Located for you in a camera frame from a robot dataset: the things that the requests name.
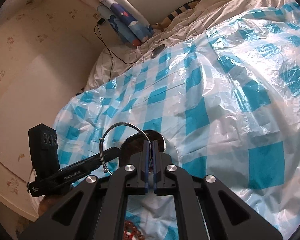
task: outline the black metal frame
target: black metal frame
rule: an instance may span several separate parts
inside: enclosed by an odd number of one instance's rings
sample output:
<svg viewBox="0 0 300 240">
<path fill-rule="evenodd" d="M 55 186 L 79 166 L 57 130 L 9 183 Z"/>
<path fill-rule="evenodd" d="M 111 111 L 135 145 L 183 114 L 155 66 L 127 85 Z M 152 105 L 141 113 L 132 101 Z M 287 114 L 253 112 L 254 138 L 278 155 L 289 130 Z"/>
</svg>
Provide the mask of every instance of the black metal frame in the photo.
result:
<svg viewBox="0 0 300 240">
<path fill-rule="evenodd" d="M 157 195 L 173 195 L 180 240 L 282 240 L 280 232 L 217 178 L 193 177 L 153 141 Z M 112 176 L 89 176 L 31 224 L 19 240 L 121 240 L 128 195 L 148 189 L 149 144 Z"/>
</svg>

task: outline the striped fabric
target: striped fabric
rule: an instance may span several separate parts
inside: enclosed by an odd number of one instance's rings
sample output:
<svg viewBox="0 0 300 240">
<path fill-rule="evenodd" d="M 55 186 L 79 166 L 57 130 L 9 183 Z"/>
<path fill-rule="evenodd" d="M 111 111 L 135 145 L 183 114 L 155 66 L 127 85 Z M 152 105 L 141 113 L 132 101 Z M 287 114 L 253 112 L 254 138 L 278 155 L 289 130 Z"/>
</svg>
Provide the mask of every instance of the striped fabric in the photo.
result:
<svg viewBox="0 0 300 240">
<path fill-rule="evenodd" d="M 185 12 L 186 10 L 191 10 L 193 9 L 198 2 L 201 0 L 193 0 L 191 2 L 185 3 L 183 6 L 179 7 L 175 11 L 173 11 L 171 14 L 169 14 L 161 23 L 157 23 L 155 25 L 152 25 L 152 28 L 157 29 L 157 30 L 163 30 L 166 27 L 170 25 L 170 23 L 173 21 L 175 17 L 180 15 L 181 13 Z"/>
</svg>

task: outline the black mounting arm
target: black mounting arm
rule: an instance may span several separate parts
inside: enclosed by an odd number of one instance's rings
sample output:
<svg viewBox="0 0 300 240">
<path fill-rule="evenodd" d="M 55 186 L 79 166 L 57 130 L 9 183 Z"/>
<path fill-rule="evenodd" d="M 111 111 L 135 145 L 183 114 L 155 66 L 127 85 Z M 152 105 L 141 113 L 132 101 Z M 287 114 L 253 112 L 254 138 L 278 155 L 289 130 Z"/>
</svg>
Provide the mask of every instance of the black mounting arm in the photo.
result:
<svg viewBox="0 0 300 240">
<path fill-rule="evenodd" d="M 192 177 L 153 141 L 154 190 L 173 195 L 180 240 L 282 240 L 277 229 L 212 175 Z M 19 240 L 122 240 L 128 195 L 148 191 L 149 144 L 112 176 L 88 176 Z"/>
<path fill-rule="evenodd" d="M 33 197 L 64 195 L 69 192 L 72 183 L 88 176 L 102 165 L 100 155 L 96 154 L 59 169 L 57 133 L 44 124 L 29 130 L 29 147 L 35 181 L 29 183 L 28 189 Z M 120 149 L 117 147 L 104 151 L 106 162 L 119 156 Z"/>
</svg>

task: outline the black cable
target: black cable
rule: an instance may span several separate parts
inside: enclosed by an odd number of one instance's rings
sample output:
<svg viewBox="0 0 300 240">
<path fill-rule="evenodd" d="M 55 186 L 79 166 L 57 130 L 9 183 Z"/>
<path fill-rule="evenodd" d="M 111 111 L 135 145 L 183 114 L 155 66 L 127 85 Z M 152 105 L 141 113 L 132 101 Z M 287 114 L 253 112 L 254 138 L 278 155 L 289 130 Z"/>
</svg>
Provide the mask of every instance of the black cable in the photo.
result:
<svg viewBox="0 0 300 240">
<path fill-rule="evenodd" d="M 98 32 L 100 33 L 100 37 L 99 37 L 98 34 L 96 33 L 96 27 L 98 28 Z M 104 43 L 104 41 L 103 41 L 103 39 L 102 39 L 101 31 L 100 31 L 100 29 L 99 29 L 99 25 L 98 25 L 98 24 L 94 27 L 93 31 L 94 31 L 94 34 L 98 37 L 98 39 L 103 43 L 103 45 L 106 46 L 106 48 L 107 48 L 107 50 L 109 51 L 109 54 L 110 54 L 110 56 L 111 56 L 111 58 L 112 58 L 109 81 L 111 80 L 111 73 L 112 73 L 112 68 L 113 68 L 113 63 L 114 63 L 114 59 L 113 59 L 113 56 L 111 55 L 111 53 L 114 54 L 119 60 L 121 60 L 121 61 L 122 61 L 123 63 L 125 63 L 126 65 L 130 65 L 130 64 L 137 63 L 138 59 L 137 59 L 136 61 L 134 61 L 134 62 L 127 63 L 127 62 L 125 62 L 123 59 L 119 58 L 113 51 L 111 51 L 111 50 L 108 48 L 108 46 Z"/>
<path fill-rule="evenodd" d="M 100 33 L 100 37 L 101 38 L 99 38 L 99 36 L 97 35 L 97 33 L 96 33 L 96 27 L 98 27 L 98 31 L 99 31 L 99 33 Z M 98 26 L 98 24 L 94 27 L 94 34 L 98 37 L 98 39 L 106 46 L 106 44 L 103 42 L 103 39 L 102 39 L 102 35 L 101 35 L 101 32 L 100 32 L 100 30 L 99 30 L 99 26 Z M 113 59 L 113 56 L 111 55 L 111 53 L 110 53 L 110 50 L 108 49 L 108 51 L 109 51 L 109 55 L 110 55 L 110 57 L 112 58 L 112 62 L 111 62 L 111 68 L 110 68 L 110 75 L 109 75 L 109 81 L 111 80 L 111 73 L 112 73 L 112 68 L 113 68 L 113 63 L 114 63 L 114 59 Z"/>
<path fill-rule="evenodd" d="M 105 141 L 105 137 L 106 135 L 115 127 L 117 126 L 120 126 L 120 125 L 125 125 L 125 126 L 128 126 L 128 127 L 131 127 L 133 128 L 134 130 L 137 130 L 139 133 L 142 133 L 145 138 L 148 140 L 149 142 L 149 150 L 150 150 L 150 160 L 149 160 L 149 167 L 151 165 L 151 161 L 152 161 L 152 147 L 151 147 L 151 141 L 149 139 L 149 137 L 145 134 L 145 132 L 141 129 L 139 129 L 137 126 L 133 125 L 132 123 L 128 123 L 128 122 L 118 122 L 118 123 L 115 123 L 114 125 L 110 126 L 106 132 L 103 134 L 103 136 L 99 139 L 100 142 L 99 142 L 99 154 L 100 154 L 100 160 L 102 162 L 102 166 L 103 166 L 103 172 L 104 173 L 107 173 L 109 172 L 110 175 L 112 175 L 112 172 L 108 169 L 108 166 L 105 162 L 105 159 L 104 159 L 104 156 L 103 156 L 103 142 Z"/>
</svg>

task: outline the metal wire ring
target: metal wire ring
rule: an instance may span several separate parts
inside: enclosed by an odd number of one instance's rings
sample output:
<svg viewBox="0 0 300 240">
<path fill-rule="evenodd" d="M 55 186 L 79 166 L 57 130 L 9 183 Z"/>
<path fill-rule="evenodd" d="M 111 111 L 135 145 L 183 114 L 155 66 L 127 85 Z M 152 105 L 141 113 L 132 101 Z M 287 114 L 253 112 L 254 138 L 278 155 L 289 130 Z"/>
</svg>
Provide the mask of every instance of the metal wire ring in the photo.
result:
<svg viewBox="0 0 300 240">
<path fill-rule="evenodd" d="M 134 130 L 137 130 L 138 132 L 142 133 L 145 138 L 148 140 L 149 142 L 149 148 L 150 148 L 150 162 L 151 162 L 151 159 L 152 159 L 152 147 L 151 147 L 151 142 L 150 142 L 150 139 L 149 137 L 141 130 L 139 129 L 138 127 L 136 127 L 135 125 L 131 124 L 131 123 L 128 123 L 128 122 L 118 122 L 118 123 L 115 123 L 114 125 L 110 126 L 106 132 L 103 134 L 103 136 L 99 139 L 100 142 L 99 142 L 99 153 L 100 153 L 100 158 L 101 158 L 101 162 L 102 162 L 102 166 L 103 166 L 103 172 L 104 173 L 107 173 L 109 172 L 111 175 L 112 175 L 112 172 L 108 169 L 108 166 L 106 165 L 106 162 L 105 162 L 105 158 L 103 156 L 103 142 L 105 141 L 105 137 L 106 135 L 115 127 L 117 126 L 120 126 L 120 125 L 124 125 L 124 126 L 128 126 L 128 127 L 131 127 L 133 128 Z"/>
</svg>

